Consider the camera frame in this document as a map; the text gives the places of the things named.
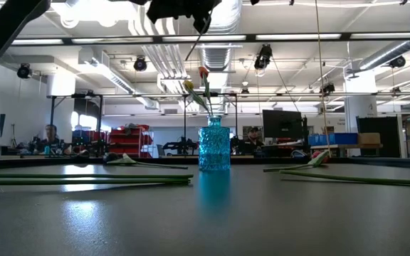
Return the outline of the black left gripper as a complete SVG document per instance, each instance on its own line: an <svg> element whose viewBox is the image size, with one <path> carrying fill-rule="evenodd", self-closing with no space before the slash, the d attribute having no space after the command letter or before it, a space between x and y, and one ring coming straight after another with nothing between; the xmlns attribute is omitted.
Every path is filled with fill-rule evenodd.
<svg viewBox="0 0 410 256"><path fill-rule="evenodd" d="M147 17L152 22L160 18L193 17L193 25L196 31L205 34L211 23L210 13L221 1L222 0L152 0L147 11Z"/></svg>

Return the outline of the orange artificial tulip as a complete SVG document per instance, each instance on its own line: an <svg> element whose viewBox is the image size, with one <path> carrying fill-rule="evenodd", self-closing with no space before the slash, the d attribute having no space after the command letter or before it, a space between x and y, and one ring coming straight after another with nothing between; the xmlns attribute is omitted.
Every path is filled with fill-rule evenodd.
<svg viewBox="0 0 410 256"><path fill-rule="evenodd" d="M201 78L201 84L204 87L203 96L206 98L202 100L200 105L208 112L208 115L211 116L213 114L212 106L211 106L211 91L210 91L210 84L208 81L209 71L204 67L199 67L199 76Z"/></svg>

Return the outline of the black artificial tulip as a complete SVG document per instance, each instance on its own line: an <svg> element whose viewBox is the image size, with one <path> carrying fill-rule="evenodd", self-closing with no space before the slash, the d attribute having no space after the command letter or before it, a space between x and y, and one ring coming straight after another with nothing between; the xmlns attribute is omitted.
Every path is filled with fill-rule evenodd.
<svg viewBox="0 0 410 256"><path fill-rule="evenodd" d="M135 161L134 159L130 158L127 154L119 155L114 152L106 153L103 157L103 162L107 165L115 165L115 166L149 166L149 167L157 167L157 168L166 168L166 169L187 169L186 166L171 166L165 164L150 164L140 161Z"/></svg>

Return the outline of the red artificial tulip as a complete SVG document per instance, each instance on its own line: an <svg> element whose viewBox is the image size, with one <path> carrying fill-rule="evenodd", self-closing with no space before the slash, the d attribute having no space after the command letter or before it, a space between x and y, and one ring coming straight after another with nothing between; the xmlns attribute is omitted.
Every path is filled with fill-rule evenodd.
<svg viewBox="0 0 410 256"><path fill-rule="evenodd" d="M354 176L336 176L327 174L303 173L299 171L279 171L280 174L287 174L292 176L303 176L309 178L322 178L335 181L350 181L355 183L371 183L379 185L407 185L410 186L409 179L392 179L392 178L363 178Z"/></svg>
<svg viewBox="0 0 410 256"><path fill-rule="evenodd" d="M276 171L291 171L291 170L298 170L298 169L306 169L306 168L316 168L323 164L325 160L329 159L330 151L325 150L321 152L315 152L312 155L312 159L307 164L297 165L297 166L283 166L283 167L273 167L273 168L266 168L263 172L276 172Z"/></svg>

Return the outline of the yellow artificial tulip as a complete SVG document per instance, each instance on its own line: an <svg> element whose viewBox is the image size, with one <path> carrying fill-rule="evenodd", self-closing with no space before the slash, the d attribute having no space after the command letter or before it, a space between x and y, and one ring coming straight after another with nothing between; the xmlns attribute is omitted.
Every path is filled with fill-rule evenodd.
<svg viewBox="0 0 410 256"><path fill-rule="evenodd" d="M207 107L205 101L202 99L202 97L197 92L194 91L193 82L190 80L185 80L183 82L183 86L184 86L184 89L189 93L193 101L197 103L199 106L203 107L207 111L208 115L211 115L211 111Z"/></svg>
<svg viewBox="0 0 410 256"><path fill-rule="evenodd" d="M193 178L193 174L1 174L0 178Z"/></svg>

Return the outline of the blue textured glass vase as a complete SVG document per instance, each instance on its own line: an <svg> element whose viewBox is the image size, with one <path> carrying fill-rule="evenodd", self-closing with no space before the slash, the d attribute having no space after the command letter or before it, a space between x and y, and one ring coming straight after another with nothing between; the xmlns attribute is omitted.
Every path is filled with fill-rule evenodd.
<svg viewBox="0 0 410 256"><path fill-rule="evenodd" d="M229 171L230 168L230 129L221 126L220 116L208 116L208 125L199 130L199 170Z"/></svg>

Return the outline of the white led light strip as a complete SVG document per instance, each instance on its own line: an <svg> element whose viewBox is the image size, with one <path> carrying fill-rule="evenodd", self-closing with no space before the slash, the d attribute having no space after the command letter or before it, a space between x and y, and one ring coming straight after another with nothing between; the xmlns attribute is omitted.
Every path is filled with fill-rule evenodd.
<svg viewBox="0 0 410 256"><path fill-rule="evenodd" d="M205 35L205 36L164 36L162 40L164 42L192 42L192 41L244 41L245 35Z"/></svg>
<svg viewBox="0 0 410 256"><path fill-rule="evenodd" d="M97 43L151 43L151 37L141 38L76 38L73 43L97 44Z"/></svg>
<svg viewBox="0 0 410 256"><path fill-rule="evenodd" d="M13 46L32 46L32 45L62 45L61 39L16 39L12 42Z"/></svg>
<svg viewBox="0 0 410 256"><path fill-rule="evenodd" d="M369 39L403 39L403 38L410 38L410 32L403 32L403 33L353 33L350 36L351 39L362 39L362 40L369 40Z"/></svg>
<svg viewBox="0 0 410 256"><path fill-rule="evenodd" d="M273 35L257 35L256 40L324 40L324 39L339 39L341 37L340 33L330 33L330 34L273 34Z"/></svg>

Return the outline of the person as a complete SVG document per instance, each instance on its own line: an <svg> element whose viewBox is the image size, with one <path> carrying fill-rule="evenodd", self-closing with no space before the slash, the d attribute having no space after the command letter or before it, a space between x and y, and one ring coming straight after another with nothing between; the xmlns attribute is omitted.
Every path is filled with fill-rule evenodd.
<svg viewBox="0 0 410 256"><path fill-rule="evenodd" d="M261 150L264 143L258 136L259 128L251 127L239 144L238 150L241 154L255 154Z"/></svg>
<svg viewBox="0 0 410 256"><path fill-rule="evenodd" d="M46 138L39 142L36 151L39 154L65 154L65 143L59 139L57 127L54 124L46 125Z"/></svg>

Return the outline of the red storage bin rack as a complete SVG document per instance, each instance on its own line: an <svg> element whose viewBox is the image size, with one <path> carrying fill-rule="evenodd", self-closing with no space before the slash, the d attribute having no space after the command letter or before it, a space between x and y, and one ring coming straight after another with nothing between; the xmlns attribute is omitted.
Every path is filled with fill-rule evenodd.
<svg viewBox="0 0 410 256"><path fill-rule="evenodd" d="M118 127L108 135L108 151L127 154L131 158L151 159L154 154L153 136L145 124Z"/></svg>

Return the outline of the white square pillar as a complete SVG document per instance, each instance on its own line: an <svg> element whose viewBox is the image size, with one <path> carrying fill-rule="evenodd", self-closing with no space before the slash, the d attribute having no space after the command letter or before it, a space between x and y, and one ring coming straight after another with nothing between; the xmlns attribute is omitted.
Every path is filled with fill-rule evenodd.
<svg viewBox="0 0 410 256"><path fill-rule="evenodd" d="M374 70L368 70L348 75L343 85L344 91L377 92ZM376 117L377 99L375 95L346 96L345 97L345 124L346 132L357 133L357 117Z"/></svg>

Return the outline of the wooden workbench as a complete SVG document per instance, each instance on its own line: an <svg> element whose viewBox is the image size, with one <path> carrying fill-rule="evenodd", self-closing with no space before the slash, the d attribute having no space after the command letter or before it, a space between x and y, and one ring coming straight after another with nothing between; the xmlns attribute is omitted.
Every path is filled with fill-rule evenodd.
<svg viewBox="0 0 410 256"><path fill-rule="evenodd" d="M336 150L337 155L340 158L345 158L347 153L345 150L348 149L374 149L376 155L379 156L379 150L383 147L382 144L333 144L333 145L322 145L322 146L311 146L310 153L312 154L316 150Z"/></svg>

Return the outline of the cardboard box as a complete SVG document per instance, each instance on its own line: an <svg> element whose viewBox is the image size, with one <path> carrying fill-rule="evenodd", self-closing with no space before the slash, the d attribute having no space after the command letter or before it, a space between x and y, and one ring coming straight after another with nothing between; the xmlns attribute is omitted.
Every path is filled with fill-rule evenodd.
<svg viewBox="0 0 410 256"><path fill-rule="evenodd" d="M358 144L370 145L381 144L380 133L359 133Z"/></svg>

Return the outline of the black overhead frame bar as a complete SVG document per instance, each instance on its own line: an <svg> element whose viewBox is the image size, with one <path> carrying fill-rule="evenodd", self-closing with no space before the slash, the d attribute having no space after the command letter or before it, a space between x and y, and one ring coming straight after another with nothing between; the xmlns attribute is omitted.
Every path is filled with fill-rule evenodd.
<svg viewBox="0 0 410 256"><path fill-rule="evenodd" d="M403 32L356 32L356 33L403 33ZM279 34L330 34L330 33L279 33ZM216 34L211 36L217 35L245 35L246 39L244 41L192 41L192 42L183 42L183 41L175 41L175 42L164 42L162 38L164 36L109 36L109 37L101 37L101 38L141 38L141 37L151 37L151 43L97 43L97 44L81 44L81 43L73 43L71 40L76 38L20 38L20 39L61 39L63 41L62 45L32 45L34 47L47 47L47 46L106 46L106 45L163 45L163 44L192 44L192 43L293 43L293 42L314 42L314 41L324 41L324 42L340 42L340 41L402 41L402 40L410 40L410 38L403 38L403 39L369 39L369 40L362 40L362 39L351 39L350 36L353 32L344 32L340 33L341 37L339 39L324 39L324 40L256 40L257 35L272 35L272 34Z"/></svg>

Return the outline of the black table frame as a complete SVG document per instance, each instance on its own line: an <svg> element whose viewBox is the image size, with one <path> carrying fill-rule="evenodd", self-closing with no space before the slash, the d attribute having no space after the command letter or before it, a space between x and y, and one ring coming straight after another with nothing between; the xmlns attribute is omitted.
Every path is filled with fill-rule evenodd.
<svg viewBox="0 0 410 256"><path fill-rule="evenodd" d="M148 164L166 164L166 165L192 165L198 164L196 158L159 158L159 159L136 159L142 163ZM282 165L282 164L306 164L306 159L287 159L287 158L231 158L232 165ZM331 158L329 164L364 164L373 166L394 166L410 168L410 158L382 158L382 157L351 157L351 158ZM30 167L30 166L51 166L51 165L80 165L80 164L104 164L99 158L15 158L0 159L0 169Z"/></svg>

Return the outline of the silver round air duct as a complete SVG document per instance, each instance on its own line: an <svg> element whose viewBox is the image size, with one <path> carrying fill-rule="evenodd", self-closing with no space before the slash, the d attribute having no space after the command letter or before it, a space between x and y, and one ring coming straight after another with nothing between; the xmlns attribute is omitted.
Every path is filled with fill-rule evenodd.
<svg viewBox="0 0 410 256"><path fill-rule="evenodd" d="M381 50L373 53L369 57L363 59L356 69L348 68L346 73L348 75L352 73L360 73L367 70L372 70L382 64L388 63L390 60L398 58L410 51L410 40L407 41L395 41L385 46Z"/></svg>

